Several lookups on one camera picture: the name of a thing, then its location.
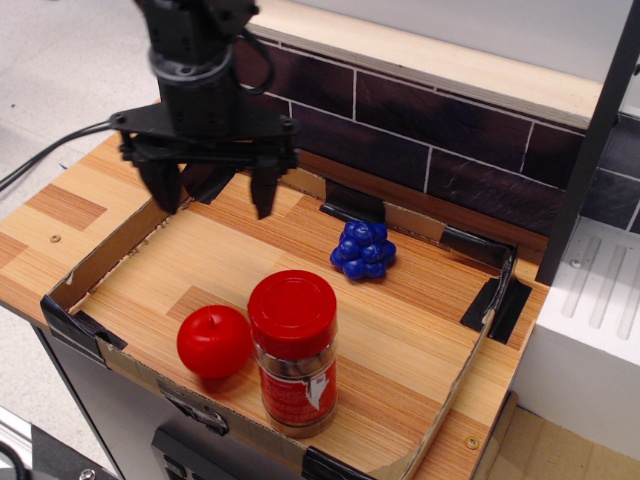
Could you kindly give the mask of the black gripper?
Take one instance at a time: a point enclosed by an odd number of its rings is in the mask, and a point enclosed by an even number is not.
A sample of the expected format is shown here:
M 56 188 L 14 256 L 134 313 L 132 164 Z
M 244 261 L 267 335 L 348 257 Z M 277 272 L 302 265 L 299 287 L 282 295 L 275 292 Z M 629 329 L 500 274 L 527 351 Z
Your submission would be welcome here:
M 160 101 L 114 113 L 123 157 L 134 163 L 158 206 L 174 215 L 182 184 L 179 164 L 252 170 L 257 217 L 272 213 L 278 173 L 297 167 L 299 124 L 252 102 L 273 83 L 245 87 L 234 74 L 160 75 Z

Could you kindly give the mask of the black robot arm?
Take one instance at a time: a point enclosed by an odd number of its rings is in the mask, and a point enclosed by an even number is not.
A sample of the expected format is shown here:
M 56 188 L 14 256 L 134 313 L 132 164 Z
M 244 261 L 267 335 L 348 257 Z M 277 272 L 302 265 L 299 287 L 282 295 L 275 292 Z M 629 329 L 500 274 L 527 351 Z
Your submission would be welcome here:
M 278 181 L 297 166 L 298 123 L 252 102 L 269 89 L 274 72 L 245 88 L 235 69 L 242 38 L 273 64 L 266 46 L 246 28 L 253 1 L 143 1 L 148 59 L 158 103 L 114 114 L 120 151 L 159 207 L 175 214 L 183 193 L 209 204 L 241 171 L 259 218 L 270 216 Z

